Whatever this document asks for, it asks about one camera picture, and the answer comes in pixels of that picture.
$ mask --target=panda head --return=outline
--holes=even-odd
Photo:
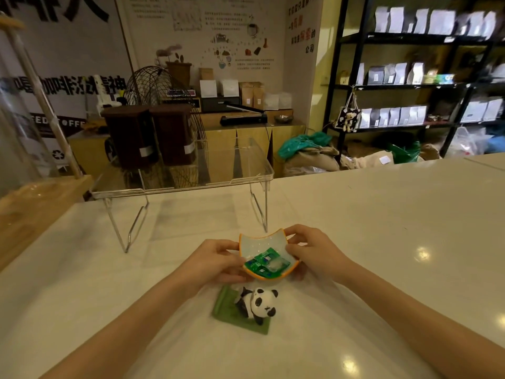
[[[251,312],[256,317],[266,318],[275,315],[275,301],[279,293],[277,290],[257,288],[251,296]]]

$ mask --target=fan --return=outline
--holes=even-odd
[[[194,140],[205,140],[205,129],[201,116],[195,108],[193,98],[187,88],[170,73],[158,66],[147,66],[137,70],[128,80],[124,97],[128,105],[160,105],[162,103],[190,103],[191,118],[189,127]],[[197,187],[210,181],[208,165],[208,152],[205,141],[198,142],[198,147],[203,149],[197,153],[196,165],[159,167],[151,170],[144,181],[146,188],[160,188],[174,186],[176,188]]]

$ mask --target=teal plastic bag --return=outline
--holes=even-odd
[[[313,135],[300,134],[283,143],[277,154],[279,154],[279,157],[282,159],[288,159],[293,157],[293,155],[301,149],[305,149],[306,147],[327,146],[330,141],[331,135],[321,131],[315,132]]]
[[[393,153],[395,164],[407,164],[417,162],[421,153],[421,144],[419,141],[415,141],[410,146],[399,147],[389,143],[387,149]]]

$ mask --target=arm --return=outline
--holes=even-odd
[[[44,374],[53,378],[120,378],[135,363],[168,318],[210,280],[250,280],[242,273],[244,259],[226,249],[238,243],[207,240],[172,274]]]
[[[285,232],[294,234],[286,246],[290,254],[353,291],[440,373],[449,378],[505,377],[501,346],[351,261],[321,230],[294,225]]]

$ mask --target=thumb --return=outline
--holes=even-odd
[[[305,253],[307,251],[307,248],[304,247],[304,246],[293,245],[292,243],[288,243],[286,245],[286,251],[289,254],[293,255],[294,257],[297,257],[298,259],[303,260],[304,256],[305,256]]]
[[[245,258],[240,257],[236,254],[222,255],[221,257],[221,267],[223,269],[228,267],[241,267],[245,263]]]

